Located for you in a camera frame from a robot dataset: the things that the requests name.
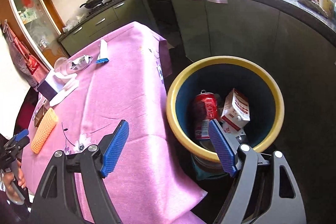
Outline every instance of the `trash bin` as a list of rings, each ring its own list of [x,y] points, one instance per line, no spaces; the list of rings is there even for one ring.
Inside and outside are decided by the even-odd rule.
[[[201,90],[223,99],[236,88],[249,100],[251,121],[244,127],[249,145],[263,152],[278,136],[284,120],[284,101],[274,79],[260,66],[233,56],[199,60],[185,68],[172,83],[167,96],[167,117],[179,142],[193,155],[220,162],[216,153],[196,144],[190,106]]]

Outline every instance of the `white carton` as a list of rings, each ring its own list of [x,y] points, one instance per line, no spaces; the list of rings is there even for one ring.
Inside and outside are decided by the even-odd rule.
[[[225,98],[221,116],[236,131],[241,130],[250,121],[250,107],[247,98],[233,89]]]
[[[240,129],[239,131],[235,130],[232,126],[230,126],[227,122],[223,122],[222,124],[223,131],[225,133],[230,133],[235,137],[246,135],[244,129]]]

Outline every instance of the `orange sponge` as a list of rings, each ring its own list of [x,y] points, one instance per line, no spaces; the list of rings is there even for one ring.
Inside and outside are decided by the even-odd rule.
[[[36,131],[35,137],[31,142],[30,147],[34,153],[38,154],[40,152],[44,142],[49,137],[57,122],[58,117],[56,116],[54,110],[50,107],[46,114],[44,114],[44,117]]]

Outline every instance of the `glass cabinet door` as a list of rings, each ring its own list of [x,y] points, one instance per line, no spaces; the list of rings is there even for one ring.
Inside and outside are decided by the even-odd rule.
[[[40,0],[14,0],[17,12],[34,43],[53,66],[60,57],[68,57],[58,43],[58,32]]]

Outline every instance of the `silver screw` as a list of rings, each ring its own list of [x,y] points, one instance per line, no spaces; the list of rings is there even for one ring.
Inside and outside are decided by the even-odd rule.
[[[280,151],[275,151],[274,152],[274,155],[277,157],[277,158],[281,158],[282,157],[282,153]]]
[[[93,145],[90,145],[88,149],[89,149],[90,152],[95,152],[98,149],[98,146],[93,144]]]
[[[243,143],[243,144],[240,146],[240,149],[243,150],[243,151],[245,151],[245,152],[247,152],[247,151],[250,150],[250,147],[249,147],[247,144],[244,144],[244,143]]]
[[[63,154],[63,152],[61,150],[58,150],[58,151],[55,152],[54,156],[56,158],[59,158],[62,154]]]

